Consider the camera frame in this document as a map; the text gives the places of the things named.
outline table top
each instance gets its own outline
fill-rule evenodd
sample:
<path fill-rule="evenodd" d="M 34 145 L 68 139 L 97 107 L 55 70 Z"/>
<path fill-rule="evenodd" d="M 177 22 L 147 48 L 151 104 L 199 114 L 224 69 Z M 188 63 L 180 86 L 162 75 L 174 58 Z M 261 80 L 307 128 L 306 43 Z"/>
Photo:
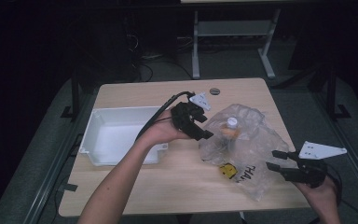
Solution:
<path fill-rule="evenodd" d="M 211 95 L 211 88 L 219 89 L 220 94 Z M 206 92 L 212 107 L 205 111 L 207 118 L 231 104 L 258 109 L 290 149 L 295 150 L 262 78 L 103 85 L 94 108 L 161 106 L 181 91 Z M 187 99 L 180 97 L 172 105 L 180 101 L 187 102 Z M 60 215 L 79 216 L 92 192 L 112 168 L 93 166 L 86 155 L 77 154 L 68 180 L 69 184 L 77 185 L 77 189 L 75 192 L 66 190 L 63 194 Z M 256 202 L 220 174 L 217 166 L 200 159 L 197 141 L 175 140 L 169 143 L 169 149 L 158 164 L 142 167 L 123 214 L 194 214 L 298 207 L 309 205 L 296 187 L 282 177 L 260 202 Z"/>

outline person's forearm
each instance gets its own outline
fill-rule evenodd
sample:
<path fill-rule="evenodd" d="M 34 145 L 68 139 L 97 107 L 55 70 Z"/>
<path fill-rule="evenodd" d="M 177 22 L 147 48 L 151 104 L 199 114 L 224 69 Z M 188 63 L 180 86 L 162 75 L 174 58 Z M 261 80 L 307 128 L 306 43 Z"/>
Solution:
<path fill-rule="evenodd" d="M 137 141 L 89 198 L 78 223 L 118 223 L 150 148 Z"/>
<path fill-rule="evenodd" d="M 338 210 L 332 208 L 328 211 L 319 211 L 317 212 L 319 218 L 321 219 L 321 223 L 323 224 L 340 224 L 341 221 L 339 220 Z"/>

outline white bin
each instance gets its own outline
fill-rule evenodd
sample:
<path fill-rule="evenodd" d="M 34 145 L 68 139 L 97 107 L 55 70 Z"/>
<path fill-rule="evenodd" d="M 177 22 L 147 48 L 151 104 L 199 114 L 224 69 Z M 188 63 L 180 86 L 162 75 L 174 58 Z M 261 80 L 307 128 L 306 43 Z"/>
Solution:
<path fill-rule="evenodd" d="M 95 166 L 118 164 L 158 109 L 156 106 L 93 109 L 79 152 L 86 153 Z M 158 151 L 167 148 L 167 143 L 152 147 L 144 164 L 158 163 Z"/>

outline small white object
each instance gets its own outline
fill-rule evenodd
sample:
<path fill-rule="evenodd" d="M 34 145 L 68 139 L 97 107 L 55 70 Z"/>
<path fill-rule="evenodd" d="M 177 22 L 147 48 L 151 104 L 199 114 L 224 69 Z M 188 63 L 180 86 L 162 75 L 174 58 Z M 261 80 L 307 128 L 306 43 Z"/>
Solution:
<path fill-rule="evenodd" d="M 227 126 L 229 129 L 236 129 L 238 127 L 238 121 L 235 118 L 228 118 Z"/>
<path fill-rule="evenodd" d="M 298 157 L 300 159 L 321 160 L 347 153 L 345 147 L 329 147 L 321 144 L 305 142 Z"/>
<path fill-rule="evenodd" d="M 117 165 L 158 109 L 156 106 L 93 109 L 79 152 L 87 154 L 95 166 Z M 152 147 L 144 164 L 158 163 L 158 152 L 167 148 L 167 143 Z"/>
<path fill-rule="evenodd" d="M 211 106 L 208 104 L 208 100 L 206 99 L 205 92 L 190 97 L 190 101 L 193 104 L 198 105 L 208 111 L 211 110 Z"/>

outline clear plastic bag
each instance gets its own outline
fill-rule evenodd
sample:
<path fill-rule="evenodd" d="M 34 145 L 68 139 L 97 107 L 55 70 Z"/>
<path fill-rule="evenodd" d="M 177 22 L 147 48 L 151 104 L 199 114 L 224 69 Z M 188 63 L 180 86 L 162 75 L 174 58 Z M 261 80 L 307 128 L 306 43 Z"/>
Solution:
<path fill-rule="evenodd" d="M 228 118 L 238 121 L 240 133 L 236 139 L 222 134 Z M 265 122 L 265 116 L 245 105 L 231 105 L 218 112 L 204 127 L 213 133 L 201 139 L 200 158 L 220 167 L 222 173 L 237 183 L 254 200 L 264 193 L 280 175 L 267 168 L 266 161 L 282 167 L 296 167 L 295 162 L 272 157 L 272 150 L 289 151 L 289 146 Z"/>

